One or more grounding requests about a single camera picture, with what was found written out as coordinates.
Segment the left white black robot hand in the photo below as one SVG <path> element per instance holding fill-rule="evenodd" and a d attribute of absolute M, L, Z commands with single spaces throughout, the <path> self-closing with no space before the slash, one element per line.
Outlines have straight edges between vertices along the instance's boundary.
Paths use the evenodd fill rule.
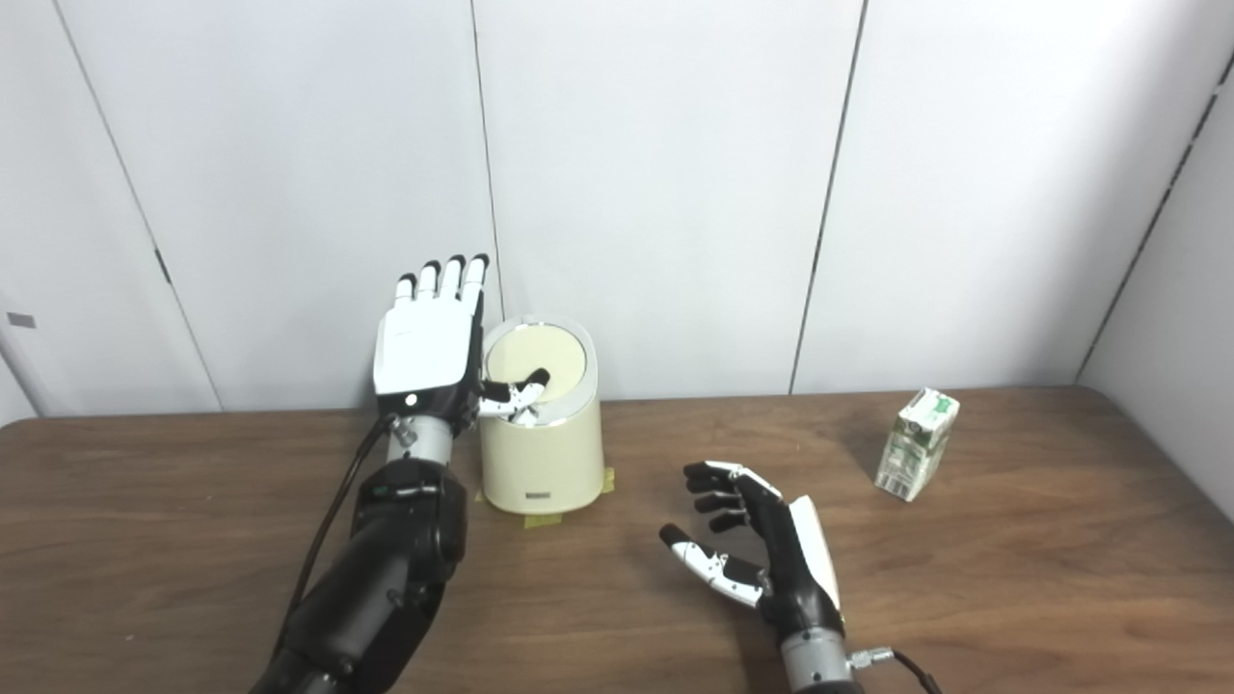
<path fill-rule="evenodd" d="M 520 382 L 482 377 L 487 254 L 428 262 L 396 283 L 376 333 L 373 387 L 384 416 L 436 417 L 458 436 L 479 417 L 520 417 L 550 383 L 536 368 Z"/>

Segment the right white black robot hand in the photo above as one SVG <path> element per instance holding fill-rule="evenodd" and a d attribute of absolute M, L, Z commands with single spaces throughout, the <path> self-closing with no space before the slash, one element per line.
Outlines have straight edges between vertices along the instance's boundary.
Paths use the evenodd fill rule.
<path fill-rule="evenodd" d="M 765 545 L 768 563 L 714 550 L 676 524 L 661 527 L 661 543 L 721 596 L 758 610 L 779 641 L 811 629 L 845 636 L 835 568 L 814 501 L 807 495 L 785 500 L 763 475 L 739 463 L 700 461 L 682 472 L 696 496 L 695 510 L 710 515 L 710 531 L 753 530 Z"/>

